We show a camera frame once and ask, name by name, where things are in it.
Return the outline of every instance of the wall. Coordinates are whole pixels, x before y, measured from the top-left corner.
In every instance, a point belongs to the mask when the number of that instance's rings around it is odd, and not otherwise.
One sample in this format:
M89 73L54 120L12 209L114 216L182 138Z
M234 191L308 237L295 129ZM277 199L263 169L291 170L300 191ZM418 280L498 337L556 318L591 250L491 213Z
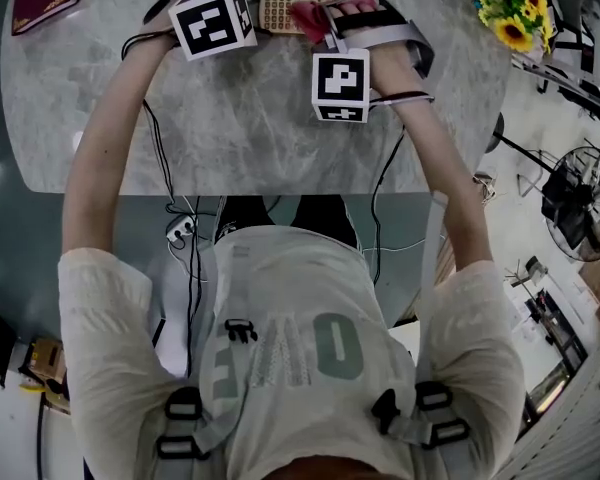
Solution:
M600 348L516 444L497 480L600 478Z

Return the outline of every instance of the power strip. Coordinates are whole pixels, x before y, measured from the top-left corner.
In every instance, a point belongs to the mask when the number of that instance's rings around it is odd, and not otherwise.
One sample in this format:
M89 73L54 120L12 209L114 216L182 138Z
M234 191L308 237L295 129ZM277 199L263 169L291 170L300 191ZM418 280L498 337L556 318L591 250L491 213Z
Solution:
M193 235L197 218L187 215L180 218L167 232L167 240L172 244L179 242L185 236Z

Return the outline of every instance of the chair leg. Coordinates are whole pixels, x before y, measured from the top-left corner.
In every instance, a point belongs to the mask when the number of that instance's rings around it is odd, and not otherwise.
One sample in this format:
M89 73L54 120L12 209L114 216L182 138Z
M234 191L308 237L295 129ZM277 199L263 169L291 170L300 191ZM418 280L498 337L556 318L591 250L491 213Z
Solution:
M544 94L547 92L547 89L549 88L549 81L548 80L544 80L542 82L542 87L538 87L538 93L540 94Z
M527 178L526 176L523 176L522 174L518 174L516 176L516 179L518 181L518 195L520 197L527 197L527 195L529 195L529 192L531 192L532 190L537 190L538 192L542 192L538 187L538 183L540 182L540 180L542 179L542 172L540 172L540 177L536 180L536 181L531 181L529 178ZM524 192L521 190L520 188L520 180L523 179L524 181L526 181L529 184L529 188L526 189Z

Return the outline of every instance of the flower bouquet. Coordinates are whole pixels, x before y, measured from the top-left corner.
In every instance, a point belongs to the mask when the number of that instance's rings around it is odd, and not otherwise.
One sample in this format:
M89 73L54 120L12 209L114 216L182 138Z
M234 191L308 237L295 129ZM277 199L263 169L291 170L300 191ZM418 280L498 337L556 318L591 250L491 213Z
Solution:
M547 0L476 0L478 16L512 50L549 52L553 24Z

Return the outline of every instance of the velcro strap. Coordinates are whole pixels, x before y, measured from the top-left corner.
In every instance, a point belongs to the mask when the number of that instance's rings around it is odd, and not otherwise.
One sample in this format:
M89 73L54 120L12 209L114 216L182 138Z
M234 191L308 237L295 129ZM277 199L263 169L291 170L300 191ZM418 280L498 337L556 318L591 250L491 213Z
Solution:
M388 27L391 25L404 25L406 20L394 9L386 11L361 12L359 14L348 14L333 20L338 32L343 33L364 27Z

